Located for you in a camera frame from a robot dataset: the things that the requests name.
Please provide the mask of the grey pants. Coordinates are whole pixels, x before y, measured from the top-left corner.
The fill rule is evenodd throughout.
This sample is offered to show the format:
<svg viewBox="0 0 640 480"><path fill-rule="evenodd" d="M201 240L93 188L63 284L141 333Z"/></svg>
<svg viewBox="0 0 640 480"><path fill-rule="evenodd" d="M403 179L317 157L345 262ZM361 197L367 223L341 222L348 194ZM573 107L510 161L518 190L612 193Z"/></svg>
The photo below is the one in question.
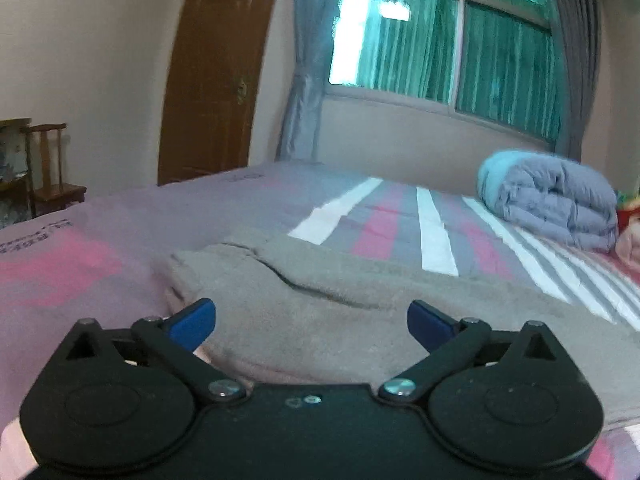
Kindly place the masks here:
<svg viewBox="0 0 640 480"><path fill-rule="evenodd" d="M244 382L379 386L425 356L407 327L420 299L497 330L546 323L597 393L605 427L639 419L638 333L501 278L453 278L248 229L173 252L157 269L171 310L213 300L202 351Z"/></svg>

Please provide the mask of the striped pink grey bedsheet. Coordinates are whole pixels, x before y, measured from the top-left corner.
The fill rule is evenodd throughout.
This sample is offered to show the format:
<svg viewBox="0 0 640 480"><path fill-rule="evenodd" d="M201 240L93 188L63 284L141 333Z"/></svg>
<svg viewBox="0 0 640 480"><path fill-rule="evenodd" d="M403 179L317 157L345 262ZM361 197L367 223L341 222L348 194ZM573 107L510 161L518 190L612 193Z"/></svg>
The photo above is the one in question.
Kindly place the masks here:
<svg viewBox="0 0 640 480"><path fill-rule="evenodd" d="M34 468L18 410L78 318L122 327L167 313L160 259L241 226L452 276L502 278L639 325L637 273L514 228L472 197L280 162L95 198L1 232L3 478Z"/></svg>

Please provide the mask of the folded pink blanket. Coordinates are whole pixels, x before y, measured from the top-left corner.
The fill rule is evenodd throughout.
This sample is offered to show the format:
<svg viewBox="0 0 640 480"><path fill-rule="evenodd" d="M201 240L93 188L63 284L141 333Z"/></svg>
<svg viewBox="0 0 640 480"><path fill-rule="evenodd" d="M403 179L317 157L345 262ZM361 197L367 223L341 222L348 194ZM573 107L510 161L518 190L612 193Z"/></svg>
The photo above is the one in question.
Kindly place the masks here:
<svg viewBox="0 0 640 480"><path fill-rule="evenodd" d="M640 271L640 223L634 222L624 229L615 245L617 258L634 272Z"/></svg>

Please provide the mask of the folded blue grey duvet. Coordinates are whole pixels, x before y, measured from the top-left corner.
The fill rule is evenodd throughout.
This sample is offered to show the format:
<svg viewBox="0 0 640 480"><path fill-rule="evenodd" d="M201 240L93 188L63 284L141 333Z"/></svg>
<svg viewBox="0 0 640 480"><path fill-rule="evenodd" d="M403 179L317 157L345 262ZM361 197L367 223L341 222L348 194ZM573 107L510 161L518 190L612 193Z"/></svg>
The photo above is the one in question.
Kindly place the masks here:
<svg viewBox="0 0 640 480"><path fill-rule="evenodd" d="M555 242L609 252L618 237L608 180L574 160L541 152L495 152L480 165L476 192L500 219Z"/></svg>

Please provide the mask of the colourful folded cloth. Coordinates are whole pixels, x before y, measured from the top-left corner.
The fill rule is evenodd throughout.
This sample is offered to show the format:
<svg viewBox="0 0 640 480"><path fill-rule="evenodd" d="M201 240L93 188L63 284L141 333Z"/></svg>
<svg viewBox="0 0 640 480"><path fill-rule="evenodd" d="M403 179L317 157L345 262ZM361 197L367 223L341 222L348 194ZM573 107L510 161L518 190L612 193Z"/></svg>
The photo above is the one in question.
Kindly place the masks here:
<svg viewBox="0 0 640 480"><path fill-rule="evenodd" d="M639 193L617 192L617 226L618 232L623 233L630 224L636 223L640 218Z"/></svg>

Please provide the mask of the brown wooden chair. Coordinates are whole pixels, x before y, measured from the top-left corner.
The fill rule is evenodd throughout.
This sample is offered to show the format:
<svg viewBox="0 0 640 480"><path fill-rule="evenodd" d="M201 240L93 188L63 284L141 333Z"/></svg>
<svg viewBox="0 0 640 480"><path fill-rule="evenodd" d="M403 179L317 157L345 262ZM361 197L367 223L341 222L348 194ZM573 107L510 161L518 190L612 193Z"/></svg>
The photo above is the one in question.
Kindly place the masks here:
<svg viewBox="0 0 640 480"><path fill-rule="evenodd" d="M63 177L62 141L66 128L66 122L21 128L32 218L85 201L87 188L70 184Z"/></svg>

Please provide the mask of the brown wooden door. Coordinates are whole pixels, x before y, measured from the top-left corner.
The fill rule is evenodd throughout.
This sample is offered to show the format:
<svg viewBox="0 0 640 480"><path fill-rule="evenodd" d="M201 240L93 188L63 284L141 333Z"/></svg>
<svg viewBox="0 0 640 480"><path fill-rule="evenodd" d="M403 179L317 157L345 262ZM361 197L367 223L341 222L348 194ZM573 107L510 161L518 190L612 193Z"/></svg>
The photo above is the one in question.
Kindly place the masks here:
<svg viewBox="0 0 640 480"><path fill-rule="evenodd" d="M246 166L274 0L184 0L164 97L157 182Z"/></svg>

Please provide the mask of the window with green glass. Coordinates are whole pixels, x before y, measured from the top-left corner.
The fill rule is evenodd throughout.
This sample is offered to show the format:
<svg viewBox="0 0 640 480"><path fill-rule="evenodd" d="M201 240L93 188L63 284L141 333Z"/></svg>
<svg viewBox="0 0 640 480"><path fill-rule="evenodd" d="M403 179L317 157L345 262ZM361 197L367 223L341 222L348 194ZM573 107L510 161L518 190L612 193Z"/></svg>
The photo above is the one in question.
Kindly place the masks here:
<svg viewBox="0 0 640 480"><path fill-rule="evenodd" d="M338 0L328 81L552 144L561 129L558 61L548 0Z"/></svg>

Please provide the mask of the right grey blue curtain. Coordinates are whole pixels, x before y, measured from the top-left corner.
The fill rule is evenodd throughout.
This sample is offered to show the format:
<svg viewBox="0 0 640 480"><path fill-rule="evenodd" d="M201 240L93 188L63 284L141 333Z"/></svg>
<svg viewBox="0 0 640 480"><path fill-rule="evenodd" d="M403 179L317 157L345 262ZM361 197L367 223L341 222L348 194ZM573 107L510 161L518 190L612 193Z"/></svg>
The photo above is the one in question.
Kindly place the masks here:
<svg viewBox="0 0 640 480"><path fill-rule="evenodd" d="M559 52L561 131L555 151L579 162L590 121L601 53L598 0L548 0Z"/></svg>

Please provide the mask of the grey blue curtain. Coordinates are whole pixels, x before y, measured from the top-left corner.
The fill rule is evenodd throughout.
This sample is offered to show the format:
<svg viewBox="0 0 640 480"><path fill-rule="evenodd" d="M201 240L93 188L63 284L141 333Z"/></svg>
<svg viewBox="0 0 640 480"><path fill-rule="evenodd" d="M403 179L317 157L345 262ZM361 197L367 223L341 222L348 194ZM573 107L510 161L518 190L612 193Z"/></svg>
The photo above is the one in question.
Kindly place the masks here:
<svg viewBox="0 0 640 480"><path fill-rule="evenodd" d="M317 157L324 86L329 78L337 15L338 0L294 0L295 70L277 159Z"/></svg>
<svg viewBox="0 0 640 480"><path fill-rule="evenodd" d="M559 52L561 131L555 151L579 162L590 121L601 53L598 0L548 0Z"/></svg>

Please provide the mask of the left grey blue curtain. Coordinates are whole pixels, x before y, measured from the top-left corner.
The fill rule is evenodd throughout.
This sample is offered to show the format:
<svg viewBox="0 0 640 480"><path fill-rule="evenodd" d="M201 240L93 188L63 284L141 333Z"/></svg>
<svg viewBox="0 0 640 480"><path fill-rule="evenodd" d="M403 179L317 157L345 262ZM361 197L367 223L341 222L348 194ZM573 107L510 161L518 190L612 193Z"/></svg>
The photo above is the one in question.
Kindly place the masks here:
<svg viewBox="0 0 640 480"><path fill-rule="evenodd" d="M324 86L329 78L337 15L338 0L294 0L295 70L277 159L317 157Z"/></svg>

